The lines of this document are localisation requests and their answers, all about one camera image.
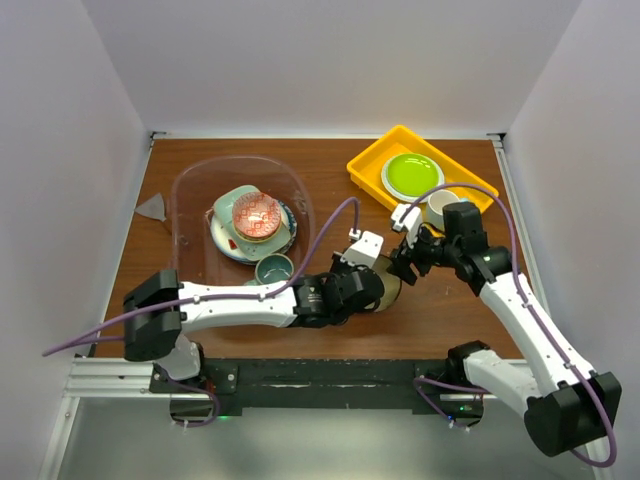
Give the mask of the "black bowl beige inside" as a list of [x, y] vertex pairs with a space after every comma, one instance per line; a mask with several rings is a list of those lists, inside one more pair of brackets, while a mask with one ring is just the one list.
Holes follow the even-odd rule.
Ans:
[[390, 308], [400, 295], [402, 282], [400, 278], [388, 271], [391, 266], [391, 259], [387, 256], [380, 255], [372, 267], [384, 286], [384, 294], [380, 298], [378, 306], [374, 309], [375, 313]]

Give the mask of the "blue floral plate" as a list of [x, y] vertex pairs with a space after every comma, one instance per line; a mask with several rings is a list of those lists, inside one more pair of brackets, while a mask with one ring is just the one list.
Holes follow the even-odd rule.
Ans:
[[285, 212], [286, 214], [286, 221], [285, 224], [289, 230], [290, 233], [290, 239], [287, 242], [286, 245], [284, 245], [279, 252], [281, 254], [286, 254], [291, 247], [294, 245], [295, 241], [296, 241], [296, 237], [297, 237], [297, 232], [298, 232], [298, 222], [297, 219], [293, 213], [293, 211], [282, 201], [279, 201], [279, 204], [281, 206], [281, 209]]

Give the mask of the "teal glazed mug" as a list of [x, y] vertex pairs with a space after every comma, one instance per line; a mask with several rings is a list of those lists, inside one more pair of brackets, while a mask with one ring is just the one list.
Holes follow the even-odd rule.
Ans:
[[255, 266], [254, 277], [245, 283], [246, 286], [256, 286], [288, 281], [294, 273], [291, 259], [280, 253], [270, 254], [262, 258]]

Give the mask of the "pale green rectangular dish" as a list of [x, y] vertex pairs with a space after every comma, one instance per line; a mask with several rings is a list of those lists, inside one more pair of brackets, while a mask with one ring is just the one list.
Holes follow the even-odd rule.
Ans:
[[279, 200], [254, 185], [242, 185], [223, 194], [214, 202], [211, 214], [251, 260], [277, 253], [290, 239]]

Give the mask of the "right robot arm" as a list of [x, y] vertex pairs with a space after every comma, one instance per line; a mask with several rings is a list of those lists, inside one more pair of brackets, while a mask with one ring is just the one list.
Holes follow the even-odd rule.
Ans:
[[622, 388], [610, 373], [598, 373], [564, 338], [520, 273], [511, 251], [490, 246], [481, 213], [471, 202], [443, 210], [445, 234], [436, 237], [419, 208], [400, 204], [391, 227], [405, 235], [392, 253], [393, 271], [412, 285], [432, 267], [454, 270], [505, 327], [530, 371], [522, 373], [481, 342], [449, 352], [448, 386], [459, 393], [486, 390], [524, 421], [535, 446], [549, 457], [607, 438], [609, 456], [591, 460], [606, 468], [617, 458], [613, 424]]

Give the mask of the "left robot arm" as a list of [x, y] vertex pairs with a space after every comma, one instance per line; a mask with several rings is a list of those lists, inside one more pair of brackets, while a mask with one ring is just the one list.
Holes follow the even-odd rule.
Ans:
[[187, 335], [232, 326], [324, 328], [377, 307], [383, 282], [368, 267], [304, 275], [293, 282], [214, 286], [163, 270], [125, 296], [124, 359], [153, 362], [185, 392], [207, 380], [202, 348]]

